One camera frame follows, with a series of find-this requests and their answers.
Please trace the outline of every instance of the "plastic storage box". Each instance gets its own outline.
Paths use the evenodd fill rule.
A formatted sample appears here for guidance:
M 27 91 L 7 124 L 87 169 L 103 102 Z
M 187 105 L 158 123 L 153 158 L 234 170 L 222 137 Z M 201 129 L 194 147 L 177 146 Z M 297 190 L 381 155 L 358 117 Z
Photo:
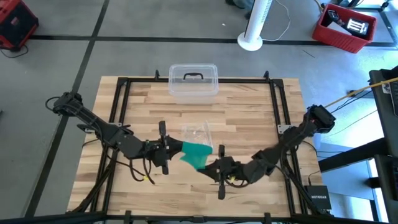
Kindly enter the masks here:
M 210 128 L 207 121 L 202 124 L 183 124 L 181 132 L 184 141 L 213 147 Z
M 175 64 L 170 67 L 169 93 L 177 103 L 211 103 L 218 93 L 217 67 L 213 64 Z
M 343 22 L 347 22 L 350 18 L 358 19 L 369 23 L 368 35 L 365 39 L 355 37 L 353 35 L 344 34 L 337 30 L 329 29 L 322 25 L 327 10 L 334 10 Z M 346 9 L 334 4 L 327 4 L 323 10 L 323 14 L 319 19 L 317 26 L 312 34 L 312 38 L 328 45 L 338 47 L 351 53 L 358 53 L 366 44 L 373 40 L 374 31 L 376 30 L 376 18 Z

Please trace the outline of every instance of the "metal stand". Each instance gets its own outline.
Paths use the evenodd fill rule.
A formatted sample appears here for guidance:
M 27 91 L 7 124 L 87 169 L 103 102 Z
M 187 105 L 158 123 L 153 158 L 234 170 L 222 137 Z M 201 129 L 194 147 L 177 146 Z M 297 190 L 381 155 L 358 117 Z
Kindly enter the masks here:
M 385 1 L 380 7 L 357 7 L 361 6 L 362 0 L 338 0 L 337 5 L 343 7 L 354 7 L 355 9 L 367 9 L 367 10 L 381 10 L 383 11 L 385 8 L 388 7 L 389 1 Z
M 160 78 L 159 72 L 156 70 L 154 78 L 119 78 L 116 91 L 114 94 L 113 104 L 111 108 L 111 114 L 109 117 L 109 122 L 113 123 L 116 115 L 116 109 L 118 106 L 119 96 L 121 94 L 121 88 L 125 85 L 123 102 L 120 110 L 119 123 L 123 124 L 124 117 L 126 114 L 127 102 L 129 93 L 132 88 L 132 84 L 135 82 L 159 82 L 167 83 L 168 78 Z M 275 130 L 278 132 L 278 126 L 280 125 L 290 125 L 289 110 L 287 107 L 287 100 L 284 90 L 284 83 L 282 79 L 270 79 L 269 72 L 264 74 L 263 79 L 233 79 L 233 78 L 223 78 L 219 79 L 219 83 L 258 83 L 269 85 L 271 91 L 272 107 L 274 109 L 275 117 Z M 277 102 L 277 92 L 276 88 L 279 89 L 279 94 L 282 102 L 282 109 L 284 114 L 284 122 L 280 120 L 278 102 Z M 113 151 L 112 158 L 117 158 L 116 151 Z M 295 175 L 301 183 L 301 175 L 299 162 L 295 150 L 291 150 L 292 165 L 294 168 Z M 193 223 L 205 223 L 205 222 L 261 222 L 264 224 L 271 224 L 272 222 L 292 222 L 292 223 L 314 223 L 318 224 L 322 221 L 326 223 L 371 223 L 359 220 L 350 220 L 345 218 L 335 218 L 332 216 L 314 216 L 308 215 L 308 210 L 304 200 L 299 197 L 301 214 L 296 213 L 295 203 L 293 198 L 292 186 L 289 179 L 285 180 L 285 188 L 287 194 L 287 203 L 289 205 L 290 218 L 285 217 L 271 217 L 270 213 L 264 213 L 263 217 L 204 217 L 204 216 L 192 216 L 192 217 L 182 217 L 182 216 L 142 216 L 134 215 L 131 211 L 126 211 L 125 215 L 107 215 L 109 201 L 111 197 L 111 189 L 113 185 L 113 177 L 115 172 L 115 162 L 110 162 L 106 166 L 106 156 L 102 153 L 100 164 L 98 167 L 98 175 L 96 179 L 96 184 L 87 195 L 87 197 L 82 201 L 80 206 L 71 212 L 67 212 L 63 215 L 51 215 L 43 217 L 25 217 L 10 220 L 0 220 L 0 224 L 11 224 L 11 223 L 92 223 L 104 220 L 124 220 L 125 224 L 133 223 L 134 220 L 145 220 L 147 222 L 153 221 L 188 221 Z M 97 212 L 98 198 L 100 196 L 99 189 L 103 183 L 107 180 L 104 200 L 100 212 Z M 85 212 L 85 210 L 90 207 L 90 212 Z
M 326 172 L 373 158 L 375 155 L 387 156 L 389 154 L 387 149 L 386 140 L 380 138 L 363 146 L 356 147 L 355 149 L 323 159 L 319 161 L 319 168 L 321 172 Z

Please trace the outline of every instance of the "white power cord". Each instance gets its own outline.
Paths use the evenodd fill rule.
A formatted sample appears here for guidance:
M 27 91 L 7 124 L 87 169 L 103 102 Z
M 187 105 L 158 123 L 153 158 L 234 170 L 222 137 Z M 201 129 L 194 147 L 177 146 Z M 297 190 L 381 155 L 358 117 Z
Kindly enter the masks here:
M 275 39 L 275 40 L 263 39 L 263 40 L 265 40 L 265 41 L 278 41 L 278 40 L 280 40 L 280 38 L 282 38 L 282 36 L 283 36 L 283 35 L 286 33 L 286 31 L 289 29 L 289 27 L 290 27 L 290 22 L 292 21 L 291 18 L 290 18 L 289 9 L 288 9 L 285 5 L 283 5 L 282 3 L 280 3 L 278 0 L 275 0 L 275 1 L 286 9 L 287 17 L 289 18 L 289 23 L 287 24 L 287 27 L 286 27 L 285 31 L 283 31 L 283 33 L 282 33 L 277 39 Z

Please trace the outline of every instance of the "wooden table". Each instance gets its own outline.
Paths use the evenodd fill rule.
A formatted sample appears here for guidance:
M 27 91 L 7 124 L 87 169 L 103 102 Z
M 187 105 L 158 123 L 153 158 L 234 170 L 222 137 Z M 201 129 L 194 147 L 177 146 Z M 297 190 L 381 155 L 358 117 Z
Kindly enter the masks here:
M 93 112 L 105 121 L 109 119 L 117 79 L 102 77 L 99 84 Z M 284 79 L 284 83 L 292 124 L 299 124 L 305 111 L 299 80 Z M 282 107 L 279 109 L 283 118 Z M 277 143 L 270 88 L 265 84 L 220 83 L 214 104 L 178 105 L 169 95 L 167 83 L 133 83 L 124 124 L 131 124 L 141 140 L 157 139 L 161 120 L 166 121 L 168 134 L 177 139 L 182 139 L 183 124 L 207 121 L 214 145 L 207 163 L 218 157 L 219 144 L 225 145 L 227 156 L 248 162 L 258 150 Z M 94 138 L 89 134 L 86 141 Z M 308 175 L 319 170 L 317 156 L 306 144 L 300 146 L 297 154 L 303 184 L 307 184 Z M 269 212 L 272 217 L 290 217 L 285 182 L 279 170 L 243 189 L 227 186 L 225 199 L 218 200 L 218 184 L 179 160 L 182 155 L 179 153 L 169 161 L 169 175 L 162 175 L 161 168 L 152 169 L 156 185 L 135 182 L 127 167 L 116 165 L 108 214 L 124 215 L 131 210 L 134 215 L 263 217 L 264 212 Z M 75 208 L 94 186 L 100 157 L 98 141 L 83 148 L 68 210 Z M 118 160 L 127 162 L 121 153 Z M 143 170 L 142 161 L 135 162 L 134 167 Z M 313 174 L 311 181 L 322 184 L 319 173 Z M 300 212 L 294 186 L 293 193 L 296 211 Z M 104 190 L 99 196 L 100 205 L 103 194 Z

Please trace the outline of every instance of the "red equipment case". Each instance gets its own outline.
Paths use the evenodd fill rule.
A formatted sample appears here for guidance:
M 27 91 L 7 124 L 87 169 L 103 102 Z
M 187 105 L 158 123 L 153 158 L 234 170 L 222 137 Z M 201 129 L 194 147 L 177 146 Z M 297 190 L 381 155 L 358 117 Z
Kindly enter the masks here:
M 347 22 L 350 18 L 358 19 L 369 23 L 368 35 L 365 39 L 355 37 L 353 35 L 344 34 L 337 30 L 329 29 L 321 25 L 325 14 L 331 9 L 337 12 L 339 18 L 343 22 Z M 327 4 L 323 10 L 321 18 L 313 31 L 312 38 L 328 45 L 338 47 L 351 53 L 358 53 L 366 44 L 373 40 L 374 31 L 376 30 L 376 18 L 355 12 L 351 9 L 346 9 L 334 4 Z
M 0 0 L 0 49 L 18 51 L 39 26 L 21 0 Z

